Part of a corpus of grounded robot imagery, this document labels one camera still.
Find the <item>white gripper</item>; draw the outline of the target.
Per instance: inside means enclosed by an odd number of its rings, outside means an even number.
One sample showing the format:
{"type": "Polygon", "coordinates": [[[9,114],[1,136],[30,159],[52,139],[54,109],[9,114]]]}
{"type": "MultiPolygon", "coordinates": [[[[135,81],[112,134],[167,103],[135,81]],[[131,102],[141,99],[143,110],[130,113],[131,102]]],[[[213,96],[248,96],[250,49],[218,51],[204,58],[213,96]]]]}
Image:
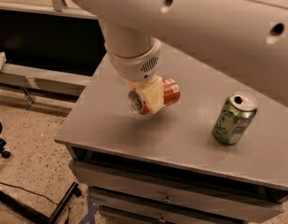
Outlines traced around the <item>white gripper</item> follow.
{"type": "Polygon", "coordinates": [[[157,39],[154,40],[150,50],[136,57],[123,58],[106,49],[110,63],[124,78],[128,89],[131,91],[136,89],[153,114],[164,106],[163,79],[153,76],[160,67],[160,49],[161,42],[157,39]]]}

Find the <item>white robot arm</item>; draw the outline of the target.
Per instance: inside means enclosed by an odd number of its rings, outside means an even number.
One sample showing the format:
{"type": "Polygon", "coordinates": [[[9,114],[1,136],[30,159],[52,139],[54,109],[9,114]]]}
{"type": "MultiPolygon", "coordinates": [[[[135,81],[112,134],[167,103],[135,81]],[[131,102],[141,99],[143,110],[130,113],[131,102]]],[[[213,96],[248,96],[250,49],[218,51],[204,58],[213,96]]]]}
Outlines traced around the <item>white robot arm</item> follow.
{"type": "Polygon", "coordinates": [[[288,0],[71,0],[288,107],[288,0]]]}

